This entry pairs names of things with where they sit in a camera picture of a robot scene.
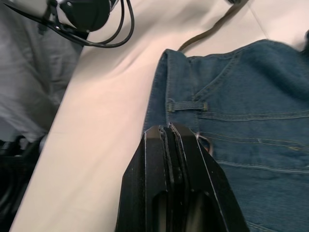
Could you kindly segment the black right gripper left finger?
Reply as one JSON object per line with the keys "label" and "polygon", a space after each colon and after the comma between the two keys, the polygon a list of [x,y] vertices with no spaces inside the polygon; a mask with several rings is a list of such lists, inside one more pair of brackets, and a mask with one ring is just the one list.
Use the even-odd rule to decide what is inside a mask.
{"label": "black right gripper left finger", "polygon": [[174,231],[171,135],[164,126],[153,126],[143,134],[123,174],[115,231]]}

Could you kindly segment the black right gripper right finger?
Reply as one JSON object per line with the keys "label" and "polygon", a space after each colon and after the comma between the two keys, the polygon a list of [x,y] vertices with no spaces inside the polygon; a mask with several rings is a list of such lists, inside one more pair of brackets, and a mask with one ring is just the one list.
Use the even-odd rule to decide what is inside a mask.
{"label": "black right gripper right finger", "polygon": [[199,142],[181,124],[170,124],[184,170],[186,232],[247,232],[249,228],[227,177]]}

